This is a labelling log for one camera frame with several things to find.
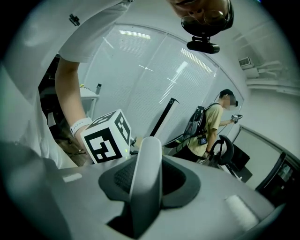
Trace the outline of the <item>person's white t-shirt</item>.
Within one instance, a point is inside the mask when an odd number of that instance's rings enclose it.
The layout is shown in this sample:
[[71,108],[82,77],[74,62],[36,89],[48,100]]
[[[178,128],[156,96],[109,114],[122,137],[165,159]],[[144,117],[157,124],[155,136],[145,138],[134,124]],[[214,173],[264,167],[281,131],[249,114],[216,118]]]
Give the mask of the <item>person's white t-shirt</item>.
[[0,62],[0,140],[27,146],[59,169],[75,167],[50,132],[38,87],[56,54],[89,62],[133,1],[44,0],[31,12]]

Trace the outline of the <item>black computer monitor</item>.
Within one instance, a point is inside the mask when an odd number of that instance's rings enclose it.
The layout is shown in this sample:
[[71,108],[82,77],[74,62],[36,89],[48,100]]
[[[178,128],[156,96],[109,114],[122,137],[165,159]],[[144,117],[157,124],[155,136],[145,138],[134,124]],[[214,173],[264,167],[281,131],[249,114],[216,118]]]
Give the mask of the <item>black computer monitor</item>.
[[231,165],[234,170],[241,171],[246,163],[249,161],[250,156],[247,155],[243,150],[241,150],[239,147],[237,147],[235,144],[233,144],[233,157],[231,159]]

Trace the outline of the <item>white ceiling vent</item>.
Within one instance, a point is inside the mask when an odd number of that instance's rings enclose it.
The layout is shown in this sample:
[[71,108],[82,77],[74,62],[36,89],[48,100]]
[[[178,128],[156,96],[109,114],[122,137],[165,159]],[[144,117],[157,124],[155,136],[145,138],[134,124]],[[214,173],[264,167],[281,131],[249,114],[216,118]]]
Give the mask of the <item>white ceiling vent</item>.
[[240,65],[241,69],[243,69],[243,70],[254,67],[254,65],[249,57],[239,59],[239,65]]

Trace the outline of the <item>white wristband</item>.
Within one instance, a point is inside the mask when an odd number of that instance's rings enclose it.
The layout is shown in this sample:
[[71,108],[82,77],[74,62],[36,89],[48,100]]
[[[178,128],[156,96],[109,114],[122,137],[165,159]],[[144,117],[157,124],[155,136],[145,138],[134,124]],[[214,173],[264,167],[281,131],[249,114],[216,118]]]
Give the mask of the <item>white wristband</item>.
[[84,126],[88,126],[92,123],[91,118],[83,118],[80,119],[78,121],[76,121],[71,127],[70,127],[70,132],[72,134],[73,137],[75,137],[77,131],[84,127]]

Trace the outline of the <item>white ceiling pipes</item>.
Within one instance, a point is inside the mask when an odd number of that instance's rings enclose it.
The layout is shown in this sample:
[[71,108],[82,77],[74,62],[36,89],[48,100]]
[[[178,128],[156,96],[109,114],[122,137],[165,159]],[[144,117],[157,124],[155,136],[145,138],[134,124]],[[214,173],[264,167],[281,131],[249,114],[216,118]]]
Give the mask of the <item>white ceiling pipes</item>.
[[252,90],[273,90],[300,97],[300,73],[290,75],[289,68],[280,61],[265,62],[259,66],[252,63],[241,67],[245,73],[246,85]]

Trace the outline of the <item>person's glasses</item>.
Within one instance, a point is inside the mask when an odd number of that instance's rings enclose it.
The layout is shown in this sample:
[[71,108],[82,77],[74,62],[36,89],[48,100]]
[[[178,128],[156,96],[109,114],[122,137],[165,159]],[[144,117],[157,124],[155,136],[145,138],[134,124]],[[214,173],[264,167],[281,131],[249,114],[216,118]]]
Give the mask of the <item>person's glasses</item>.
[[208,10],[197,13],[196,15],[189,15],[182,18],[182,24],[199,24],[220,26],[226,23],[226,16],[222,11]]

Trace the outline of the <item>person's left forearm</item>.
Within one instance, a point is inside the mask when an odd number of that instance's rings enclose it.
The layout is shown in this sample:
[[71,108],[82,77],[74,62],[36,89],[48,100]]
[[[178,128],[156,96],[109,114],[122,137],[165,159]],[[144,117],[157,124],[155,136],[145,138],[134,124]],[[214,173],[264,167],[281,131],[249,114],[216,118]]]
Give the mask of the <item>person's left forearm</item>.
[[86,118],[80,96],[78,67],[79,63],[67,61],[61,57],[55,73],[56,94],[70,127]]

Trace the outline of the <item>white desk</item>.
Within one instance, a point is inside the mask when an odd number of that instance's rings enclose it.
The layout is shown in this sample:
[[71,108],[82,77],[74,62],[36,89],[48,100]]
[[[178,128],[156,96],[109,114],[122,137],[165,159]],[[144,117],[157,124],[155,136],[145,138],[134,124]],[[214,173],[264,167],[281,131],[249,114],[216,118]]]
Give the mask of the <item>white desk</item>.
[[80,88],[81,101],[85,113],[91,119],[94,119],[94,111],[99,95],[88,88]]

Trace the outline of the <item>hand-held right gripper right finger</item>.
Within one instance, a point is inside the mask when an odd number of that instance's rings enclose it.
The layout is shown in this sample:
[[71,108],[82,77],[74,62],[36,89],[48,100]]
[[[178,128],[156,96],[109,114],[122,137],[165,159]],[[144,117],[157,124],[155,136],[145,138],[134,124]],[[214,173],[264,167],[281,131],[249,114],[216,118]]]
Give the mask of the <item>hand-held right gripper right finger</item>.
[[196,173],[201,187],[186,206],[160,212],[150,227],[150,240],[234,240],[245,229],[227,200],[233,195],[241,198],[259,222],[275,210],[266,198],[223,170],[169,159]]

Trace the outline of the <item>black office chair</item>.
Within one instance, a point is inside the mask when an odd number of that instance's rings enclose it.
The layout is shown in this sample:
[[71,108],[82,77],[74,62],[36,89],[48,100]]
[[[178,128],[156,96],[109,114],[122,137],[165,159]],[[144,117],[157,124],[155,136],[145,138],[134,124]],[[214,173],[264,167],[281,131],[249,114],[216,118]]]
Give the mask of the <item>black office chair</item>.
[[[220,145],[219,152],[215,153],[214,149],[218,144]],[[226,165],[230,163],[233,154],[233,143],[225,135],[220,135],[219,140],[213,144],[210,150],[209,166],[217,168],[219,165]]]

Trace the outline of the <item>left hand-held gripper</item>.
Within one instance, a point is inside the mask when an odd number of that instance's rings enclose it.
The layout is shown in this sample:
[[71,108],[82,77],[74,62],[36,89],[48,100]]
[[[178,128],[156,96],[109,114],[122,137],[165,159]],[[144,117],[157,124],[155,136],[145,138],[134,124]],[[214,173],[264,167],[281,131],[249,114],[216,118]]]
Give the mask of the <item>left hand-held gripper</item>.
[[81,139],[95,164],[128,157],[135,143],[132,129],[121,109],[92,121],[81,132]]

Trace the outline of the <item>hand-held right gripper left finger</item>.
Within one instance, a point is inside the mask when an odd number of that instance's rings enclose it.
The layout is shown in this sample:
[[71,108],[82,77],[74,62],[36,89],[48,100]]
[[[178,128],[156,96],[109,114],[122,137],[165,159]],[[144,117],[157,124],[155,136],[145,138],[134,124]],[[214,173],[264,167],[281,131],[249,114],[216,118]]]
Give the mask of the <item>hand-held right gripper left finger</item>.
[[137,156],[60,170],[60,199],[86,226],[100,224],[134,239],[129,192]]

